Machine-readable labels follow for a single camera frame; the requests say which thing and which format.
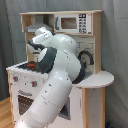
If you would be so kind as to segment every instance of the knob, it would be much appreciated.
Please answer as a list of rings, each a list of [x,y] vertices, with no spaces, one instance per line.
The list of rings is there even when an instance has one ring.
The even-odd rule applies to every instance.
[[[37,86],[37,82],[36,81],[32,81],[31,84],[32,84],[32,87],[36,87]]]
[[[18,81],[18,77],[17,76],[14,76],[13,77],[13,80],[14,80],[14,82],[17,82]]]

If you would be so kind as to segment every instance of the burner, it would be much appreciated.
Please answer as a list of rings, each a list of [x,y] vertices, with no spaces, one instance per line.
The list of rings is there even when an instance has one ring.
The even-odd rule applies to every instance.
[[[26,70],[41,72],[41,69],[39,68],[38,64],[34,61],[30,61],[28,63],[17,66],[17,68],[22,68],[22,69],[26,69]]]

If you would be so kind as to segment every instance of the microwave door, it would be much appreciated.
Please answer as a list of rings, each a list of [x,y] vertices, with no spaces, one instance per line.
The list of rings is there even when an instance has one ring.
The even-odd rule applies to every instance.
[[[78,14],[57,14],[55,18],[56,32],[79,33]]]

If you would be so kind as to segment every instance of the handle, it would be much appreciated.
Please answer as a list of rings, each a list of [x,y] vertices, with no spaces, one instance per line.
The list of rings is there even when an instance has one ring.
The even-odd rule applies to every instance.
[[[78,59],[81,61],[81,56],[82,56],[83,54],[87,54],[87,55],[89,56],[89,58],[90,58],[90,65],[93,65],[93,64],[94,64],[93,56],[91,55],[91,53],[89,53],[89,52],[86,51],[86,50],[81,51],[81,52],[79,53]]]
[[[59,30],[59,27],[57,27],[57,21],[58,21],[58,17],[55,18],[55,29]]]
[[[22,90],[19,90],[19,93],[25,96],[32,96],[31,93],[26,93],[26,92],[23,92]]]

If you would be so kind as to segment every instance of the toy kitchen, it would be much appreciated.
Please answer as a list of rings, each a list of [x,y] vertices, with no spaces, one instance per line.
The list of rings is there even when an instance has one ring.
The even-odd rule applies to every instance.
[[[114,76],[101,70],[101,15],[101,10],[21,13],[26,44],[44,26],[54,34],[69,35],[77,42],[76,56],[87,72],[83,81],[73,84],[66,104],[48,128],[105,128],[105,87]],[[26,54],[26,62],[7,68],[13,123],[29,109],[48,79],[35,63],[38,54],[27,47]]]

